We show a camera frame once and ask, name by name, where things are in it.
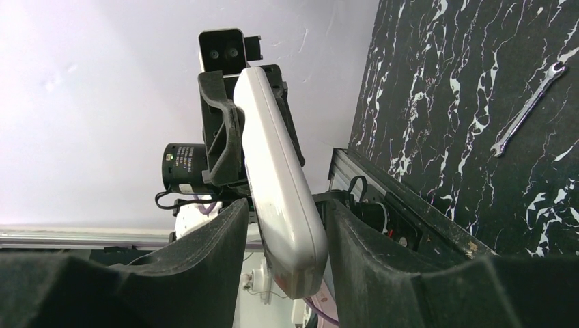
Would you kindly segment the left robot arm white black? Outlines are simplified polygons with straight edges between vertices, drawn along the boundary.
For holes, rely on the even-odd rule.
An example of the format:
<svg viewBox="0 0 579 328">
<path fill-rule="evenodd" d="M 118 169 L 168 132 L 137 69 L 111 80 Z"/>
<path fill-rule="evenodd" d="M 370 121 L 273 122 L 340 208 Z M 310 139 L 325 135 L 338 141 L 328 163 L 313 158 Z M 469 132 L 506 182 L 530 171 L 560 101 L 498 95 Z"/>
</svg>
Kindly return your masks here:
<svg viewBox="0 0 579 328">
<path fill-rule="evenodd" d="M 222 72 L 198 76 L 203 143 L 170 143 L 163 152 L 165 193 L 213 195 L 230 204 L 250 197 L 244 166 L 244 114 L 233 102 L 238 78 Z"/>
</svg>

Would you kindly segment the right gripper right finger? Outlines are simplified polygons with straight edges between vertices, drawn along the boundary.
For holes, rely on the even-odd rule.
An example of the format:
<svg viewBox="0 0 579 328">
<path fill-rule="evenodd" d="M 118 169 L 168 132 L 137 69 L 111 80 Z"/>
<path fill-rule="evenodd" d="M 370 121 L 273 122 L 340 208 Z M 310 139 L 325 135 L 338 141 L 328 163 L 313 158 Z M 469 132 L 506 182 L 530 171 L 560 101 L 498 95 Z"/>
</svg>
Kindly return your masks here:
<svg viewBox="0 0 579 328">
<path fill-rule="evenodd" d="M 482 256 L 451 266 L 326 205 L 341 327 L 577 327 L 578 257 Z"/>
</svg>

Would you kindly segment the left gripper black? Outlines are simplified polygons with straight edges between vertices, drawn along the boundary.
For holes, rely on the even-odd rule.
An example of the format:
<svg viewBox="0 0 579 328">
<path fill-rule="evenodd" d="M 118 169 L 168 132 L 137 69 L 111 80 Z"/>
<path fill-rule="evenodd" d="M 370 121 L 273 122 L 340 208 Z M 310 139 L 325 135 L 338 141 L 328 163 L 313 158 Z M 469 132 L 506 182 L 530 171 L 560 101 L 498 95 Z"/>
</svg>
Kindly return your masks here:
<svg viewBox="0 0 579 328">
<path fill-rule="evenodd" d="M 238 80 L 221 71 L 197 77 L 208 162 L 204 180 L 215 186 L 241 181 L 243 150 L 249 185 L 304 188 L 306 161 L 280 67 L 252 66 L 232 76 Z M 244 114 L 243 132 L 238 109 Z"/>
</svg>

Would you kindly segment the white remote control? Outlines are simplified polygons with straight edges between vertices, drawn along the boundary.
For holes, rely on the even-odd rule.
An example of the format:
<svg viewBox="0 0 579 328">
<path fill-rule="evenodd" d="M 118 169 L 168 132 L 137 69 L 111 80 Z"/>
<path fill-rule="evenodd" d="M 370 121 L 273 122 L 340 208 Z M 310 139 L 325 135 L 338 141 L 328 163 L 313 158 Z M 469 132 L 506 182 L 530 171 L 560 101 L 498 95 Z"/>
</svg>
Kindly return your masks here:
<svg viewBox="0 0 579 328">
<path fill-rule="evenodd" d="M 263 68 L 245 68 L 234 88 L 244 114 L 244 166 L 273 280 L 290 299 L 320 289 L 328 242 L 301 164 Z"/>
</svg>

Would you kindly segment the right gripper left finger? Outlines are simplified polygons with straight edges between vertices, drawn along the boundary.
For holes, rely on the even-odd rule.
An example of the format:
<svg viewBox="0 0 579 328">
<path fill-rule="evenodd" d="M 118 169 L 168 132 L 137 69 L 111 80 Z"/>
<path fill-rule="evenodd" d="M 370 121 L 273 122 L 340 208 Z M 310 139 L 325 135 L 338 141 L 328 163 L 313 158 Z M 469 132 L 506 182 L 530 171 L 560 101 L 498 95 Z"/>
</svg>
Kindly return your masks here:
<svg viewBox="0 0 579 328">
<path fill-rule="evenodd" d="M 132 264 L 69 253 L 1 255 L 2 327 L 232 327 L 249 205 Z"/>
</svg>

